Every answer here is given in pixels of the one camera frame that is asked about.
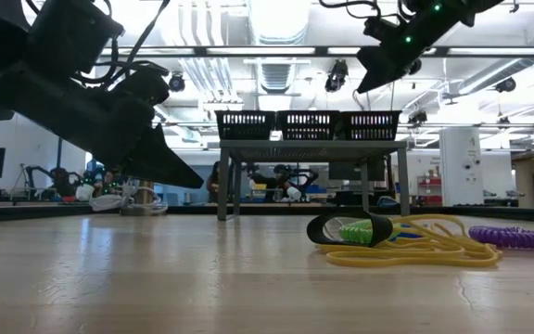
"green object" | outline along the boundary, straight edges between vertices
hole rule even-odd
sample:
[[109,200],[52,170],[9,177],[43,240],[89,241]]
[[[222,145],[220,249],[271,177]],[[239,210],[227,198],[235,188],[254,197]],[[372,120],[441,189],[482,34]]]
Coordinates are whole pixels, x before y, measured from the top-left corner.
[[[396,238],[399,233],[400,232],[393,231],[389,239]],[[372,221],[370,219],[365,219],[359,222],[343,225],[339,228],[339,235],[345,241],[369,245],[372,241]]]

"table leg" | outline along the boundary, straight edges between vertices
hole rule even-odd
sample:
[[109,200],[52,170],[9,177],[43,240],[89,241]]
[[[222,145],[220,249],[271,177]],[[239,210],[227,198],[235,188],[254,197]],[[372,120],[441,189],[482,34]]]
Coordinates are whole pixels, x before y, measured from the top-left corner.
[[220,152],[220,189],[218,191],[218,220],[225,221],[228,215],[228,185],[230,150],[222,148]]
[[399,161],[400,215],[409,215],[409,178],[407,174],[407,148],[397,150]]
[[234,214],[240,214],[240,183],[242,177],[242,163],[235,161],[234,164]]
[[370,184],[368,182],[368,163],[363,161],[362,168],[362,208],[365,212],[370,211],[370,203],[368,197],[370,196]]

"ceiling beam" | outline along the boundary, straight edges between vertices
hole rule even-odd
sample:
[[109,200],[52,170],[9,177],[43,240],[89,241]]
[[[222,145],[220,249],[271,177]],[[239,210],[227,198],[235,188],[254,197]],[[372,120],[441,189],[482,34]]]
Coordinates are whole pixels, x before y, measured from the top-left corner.
[[[142,46],[137,58],[343,58],[354,57],[360,48],[375,50],[380,46]],[[131,46],[119,48],[121,58],[132,52]],[[110,58],[105,48],[102,58]],[[534,58],[534,46],[431,46],[422,58]]]

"security camera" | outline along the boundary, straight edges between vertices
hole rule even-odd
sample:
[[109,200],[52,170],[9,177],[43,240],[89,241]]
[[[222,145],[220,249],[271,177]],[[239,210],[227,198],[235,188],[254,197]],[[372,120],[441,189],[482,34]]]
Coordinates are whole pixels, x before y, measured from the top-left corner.
[[496,84],[496,91],[498,93],[507,92],[510,93],[516,89],[516,81],[513,78],[508,78],[501,83]]
[[346,64],[345,60],[335,60],[335,65],[333,65],[333,69],[329,72],[326,83],[324,84],[324,90],[327,93],[335,93],[341,89],[343,84],[345,84],[345,77],[349,73],[348,64]]
[[409,120],[407,121],[409,124],[421,124],[425,122],[427,122],[427,114],[423,109],[414,112],[410,115]]
[[183,74],[176,72],[172,75],[170,81],[168,82],[168,87],[172,92],[178,93],[184,91],[184,79]]

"wooden table surface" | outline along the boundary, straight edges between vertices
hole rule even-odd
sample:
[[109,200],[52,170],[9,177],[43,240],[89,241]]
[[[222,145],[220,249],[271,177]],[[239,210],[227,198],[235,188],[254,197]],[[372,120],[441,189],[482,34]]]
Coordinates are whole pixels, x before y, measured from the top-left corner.
[[0,223],[0,333],[534,333],[534,251],[497,269],[338,267],[310,219]]

